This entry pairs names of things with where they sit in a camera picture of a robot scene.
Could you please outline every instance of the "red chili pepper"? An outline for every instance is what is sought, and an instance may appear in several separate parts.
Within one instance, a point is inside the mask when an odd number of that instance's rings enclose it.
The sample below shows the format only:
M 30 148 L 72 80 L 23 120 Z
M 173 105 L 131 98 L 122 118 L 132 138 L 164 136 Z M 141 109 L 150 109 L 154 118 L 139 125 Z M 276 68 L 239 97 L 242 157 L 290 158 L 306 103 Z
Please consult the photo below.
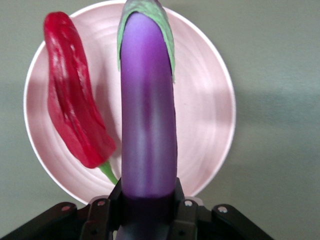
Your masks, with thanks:
M 96 106 L 78 31 L 63 12 L 49 13 L 43 31 L 49 60 L 47 105 L 53 125 L 70 152 L 85 167 L 100 166 L 103 172 L 113 175 L 107 160 L 116 144 L 107 134 Z

